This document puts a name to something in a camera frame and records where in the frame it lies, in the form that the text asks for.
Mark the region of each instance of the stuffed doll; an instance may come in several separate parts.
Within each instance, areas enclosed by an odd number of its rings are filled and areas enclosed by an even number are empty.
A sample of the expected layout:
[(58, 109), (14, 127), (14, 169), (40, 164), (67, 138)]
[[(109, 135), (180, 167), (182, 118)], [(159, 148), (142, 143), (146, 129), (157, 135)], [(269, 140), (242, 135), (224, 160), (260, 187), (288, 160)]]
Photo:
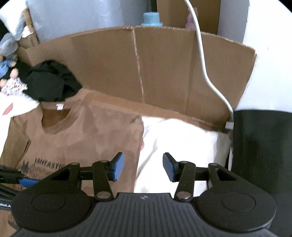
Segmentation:
[(12, 71), (12, 67), (15, 67), (16, 62), (11, 60), (3, 60), (3, 56), (0, 55), (0, 78), (9, 79), (9, 75)]
[(18, 70), (14, 68), (10, 73), (10, 79), (0, 80), (1, 93), (5, 95), (20, 95), (27, 89), (27, 84), (23, 83), (18, 77)]

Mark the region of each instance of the brown t-shirt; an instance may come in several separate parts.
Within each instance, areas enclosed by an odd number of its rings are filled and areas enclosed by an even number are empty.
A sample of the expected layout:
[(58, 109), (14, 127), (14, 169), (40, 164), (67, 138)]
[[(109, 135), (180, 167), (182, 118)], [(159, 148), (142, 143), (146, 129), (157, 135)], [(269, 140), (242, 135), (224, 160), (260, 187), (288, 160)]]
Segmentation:
[[(71, 162), (91, 166), (95, 161), (111, 160), (121, 151), (125, 166), (119, 181), (110, 182), (111, 188), (114, 194), (133, 192), (144, 130), (141, 117), (107, 109), (98, 102), (63, 102), (60, 111), (56, 104), (60, 102), (44, 102), (11, 118), (0, 164), (42, 179)], [(92, 187), (92, 181), (82, 184), (88, 195), (93, 194)], [(0, 211), (0, 222), (6, 222), (0, 224), (3, 230), (9, 220), (13, 223), (8, 213)], [(0, 237), (9, 236), (8, 232), (0, 230)]]

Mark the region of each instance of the corrugated cardboard edge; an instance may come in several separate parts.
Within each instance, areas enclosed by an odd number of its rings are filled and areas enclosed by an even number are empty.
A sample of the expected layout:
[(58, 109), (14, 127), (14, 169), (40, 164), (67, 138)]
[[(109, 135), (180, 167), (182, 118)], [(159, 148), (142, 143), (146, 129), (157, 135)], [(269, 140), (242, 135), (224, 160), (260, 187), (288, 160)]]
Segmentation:
[(129, 101), (123, 98), (113, 97), (96, 91), (92, 92), (88, 89), (82, 90), (87, 90), (89, 92), (83, 99), (83, 103), (85, 104), (95, 102), (98, 103), (99, 106), (108, 109), (119, 110), (126, 113), (134, 113), (139, 116), (160, 117), (165, 119), (180, 119), (184, 122), (201, 127), (205, 130), (225, 132), (225, 129), (222, 127), (216, 127), (205, 121), (201, 121), (199, 119), (180, 114), (176, 111), (159, 108), (157, 106), (152, 106), (141, 102)]
[(143, 88), (143, 82), (142, 82), (141, 73), (140, 73), (141, 71), (140, 71), (139, 55), (138, 55), (138, 51), (137, 51), (137, 42), (136, 42), (136, 35), (135, 35), (134, 29), (132, 30), (132, 33), (133, 33), (135, 54), (137, 57), (137, 67), (138, 67), (138, 74), (139, 74), (140, 87), (141, 87), (141, 93), (142, 93), (142, 102), (145, 103), (144, 88)]
[[(89, 31), (86, 31), (86, 32), (81, 32), (81, 33), (75, 33), (75, 34), (71, 34), (69, 36), (66, 36), (66, 37), (75, 37), (75, 36), (81, 36), (81, 35), (86, 35), (86, 34), (91, 34), (91, 33), (94, 33), (94, 32), (101, 32), (101, 31), (108, 31), (108, 30), (115, 30), (115, 29), (125, 29), (125, 30), (131, 30), (132, 33), (133, 33), (133, 38), (135, 39), (135, 28), (141, 28), (141, 27), (112, 27), (112, 28), (103, 28), (103, 29), (96, 29), (96, 30), (89, 30)], [(164, 27), (164, 28), (167, 28), (167, 29), (172, 29), (174, 31), (181, 31), (181, 30), (186, 30), (186, 29), (180, 29), (180, 28), (175, 28), (175, 27)], [(216, 36), (214, 34), (211, 34), (211, 33), (205, 33), (205, 32), (202, 32), (202, 34), (206, 34), (206, 35), (212, 35), (212, 36)], [(243, 45), (243, 44), (240, 44), (240, 43), (237, 43), (237, 42), (233, 42), (231, 40), (228, 40), (224, 37), (219, 37), (219, 38), (222, 38), (224, 40), (227, 40), (229, 42), (232, 42), (232, 43), (236, 43), (236, 44), (239, 44), (239, 45), (242, 45), (242, 46), (245, 46), (247, 47), (246, 45)], [(135, 52), (136, 53), (136, 57), (137, 57), (137, 66), (138, 68), (140, 68), (140, 61), (139, 61), (139, 55), (137, 53), (137, 51)], [(18, 55), (20, 57), (20, 59), (28, 64), (32, 64), (30, 58), (29, 58), (29, 53), (27, 53), (27, 51), (23, 48), (19, 48), (18, 50)], [(143, 92), (143, 84), (142, 84), (142, 79), (141, 79), (141, 76), (140, 76), (140, 88), (141, 88), (141, 91)], [(207, 130), (214, 130), (214, 131), (223, 131), (224, 130), (224, 127), (218, 127), (218, 126), (215, 126), (215, 125), (212, 125), (210, 123), (207, 123), (207, 122), (204, 122), (202, 120), (199, 120), (199, 119), (196, 119), (196, 118), (193, 118), (191, 116), (187, 116), (187, 115), (183, 115), (183, 114), (180, 114), (179, 112), (175, 112), (175, 111), (171, 111), (171, 110), (167, 110), (167, 109), (163, 109), (163, 108), (160, 108), (159, 106), (152, 106), (152, 105), (148, 105), (148, 104), (143, 104), (143, 103), (139, 103), (139, 102), (133, 102), (133, 103), (137, 103), (135, 105), (133, 105), (134, 107), (136, 106), (140, 106), (140, 107), (143, 107), (143, 106), (146, 106), (149, 108), (149, 110), (151, 111), (150, 113), (142, 113), (141, 111), (137, 111), (139, 113), (139, 115), (143, 115), (143, 116), (153, 116), (153, 111), (155, 111), (156, 109), (160, 110), (160, 115), (162, 116), (159, 116), (157, 115), (157, 117), (166, 117), (166, 118), (177, 118), (177, 119), (181, 119), (183, 121), (186, 121), (186, 122), (189, 122), (191, 124), (194, 124), (196, 126), (200, 126), (204, 129), (207, 129)]]
[[(255, 56), (254, 56), (254, 65), (256, 65), (256, 61), (257, 61), (257, 59), (258, 59), (257, 54), (255, 54)], [(253, 73), (254, 73), (254, 70), (255, 70), (255, 66), (253, 66), (253, 67), (251, 68), (251, 76), (250, 76), (250, 78), (252, 78)], [(244, 92), (243, 92), (243, 94), (242, 94), (242, 97), (241, 97), (240, 101), (238, 102), (238, 105), (241, 103), (241, 101), (242, 101), (242, 99), (243, 99), (243, 97), (244, 97), (244, 95), (245, 95), (245, 93), (246, 93), (246, 91), (247, 91), (247, 88), (248, 88), (248, 86), (249, 86), (250, 83), (251, 83), (251, 80), (249, 79), (249, 80), (248, 80), (248, 83), (247, 83), (247, 85), (246, 85), (246, 87), (245, 87), (245, 90), (244, 90)]]
[(18, 41), (18, 45), (23, 47), (23, 48), (31, 48), (39, 44), (39, 39), (37, 37), (37, 33), (34, 29), (33, 23), (32, 23), (32, 18), (30, 15), (29, 8), (26, 8), (22, 11), (25, 23), (30, 31), (30, 35), (28, 35), (25, 38), (20, 38)]
[[(250, 46), (248, 46), (248, 45), (246, 45), (246, 44), (239, 43), (239, 42), (233, 41), (233, 40), (231, 40), (231, 39), (227, 39), (227, 38), (225, 38), (225, 37), (223, 37), (223, 36), (219, 36), (219, 35), (211, 34), (211, 33), (207, 33), (207, 32), (202, 32), (202, 31), (201, 31), (201, 33), (202, 33), (202, 34), (207, 34), (207, 35), (214, 35), (214, 36), (217, 36), (218, 38), (222, 38), (222, 39), (227, 40), (227, 41), (229, 41), (229, 42), (231, 42), (231, 43), (235, 43), (235, 44), (238, 44), (238, 45), (242, 45), (242, 46), (245, 46), (245, 47), (247, 47), (247, 48), (250, 48), (250, 49), (254, 50), (254, 48), (252, 48), (252, 47), (250, 47)], [(257, 59), (257, 54), (255, 53), (254, 56), (253, 56), (253, 63), (252, 63), (253, 66), (251, 66), (251, 69), (250, 69), (250, 75), (252, 74), (252, 72), (253, 72), (253, 70), (254, 70), (254, 65), (255, 65), (255, 63), (256, 63), (256, 59)], [(245, 94), (245, 91), (246, 91), (246, 89), (247, 89), (247, 87), (248, 87), (248, 84), (247, 84), (247, 86), (245, 87), (245, 90), (244, 90), (244, 93), (242, 94), (242, 97), (243, 97), (244, 94)]]

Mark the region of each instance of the black cloth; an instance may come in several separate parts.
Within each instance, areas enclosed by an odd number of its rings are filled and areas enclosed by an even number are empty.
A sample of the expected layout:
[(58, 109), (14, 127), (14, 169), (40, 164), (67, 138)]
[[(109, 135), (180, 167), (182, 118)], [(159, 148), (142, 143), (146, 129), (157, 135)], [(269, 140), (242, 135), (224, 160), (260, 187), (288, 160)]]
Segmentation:
[(27, 84), (23, 92), (38, 101), (64, 101), (82, 88), (68, 68), (54, 60), (39, 63), (20, 79)]
[(277, 213), (270, 231), (292, 236), (292, 113), (234, 112), (232, 172), (270, 193)]
[(8, 68), (7, 73), (1, 79), (6, 79), (6, 80), (10, 79), (10, 73), (11, 73), (12, 69), (13, 68), (11, 68), (11, 67)]
[(28, 72), (31, 69), (31, 66), (24, 62), (18, 61), (15, 65), (15, 68), (18, 69), (18, 77), (20, 78), (20, 80), (25, 81), (28, 76)]

